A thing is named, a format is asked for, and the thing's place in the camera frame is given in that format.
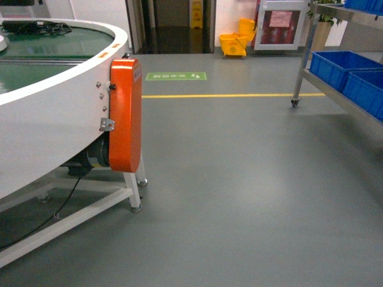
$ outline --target yellow floor line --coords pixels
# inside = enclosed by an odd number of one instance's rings
[[[191,97],[290,97],[293,94],[164,94],[142,96],[143,99],[180,99]],[[302,97],[324,96],[323,93],[302,93]]]

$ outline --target yellow mop bucket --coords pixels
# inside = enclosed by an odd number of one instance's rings
[[[247,35],[232,33],[220,35],[221,48],[224,56],[246,56]]]
[[[247,36],[247,41],[252,41],[257,33],[255,21],[245,18],[239,19],[238,32]]]

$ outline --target orange motor cover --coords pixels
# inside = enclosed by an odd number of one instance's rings
[[[113,60],[110,72],[109,164],[112,170],[136,172],[141,155],[142,70],[136,59]]]

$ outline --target blue plastic bin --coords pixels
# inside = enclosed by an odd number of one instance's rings
[[[370,0],[367,10],[372,14],[383,15],[383,0]]]
[[[346,0],[344,7],[383,15],[383,0]]]
[[[383,65],[350,51],[312,52],[310,72],[342,92],[351,71],[382,69]]]
[[[383,120],[383,71],[350,72],[343,94]]]
[[[346,0],[345,8],[367,11],[371,0]]]

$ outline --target metal bracket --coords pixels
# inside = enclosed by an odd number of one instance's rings
[[[114,130],[114,121],[110,118],[101,118],[100,132],[111,132]]]

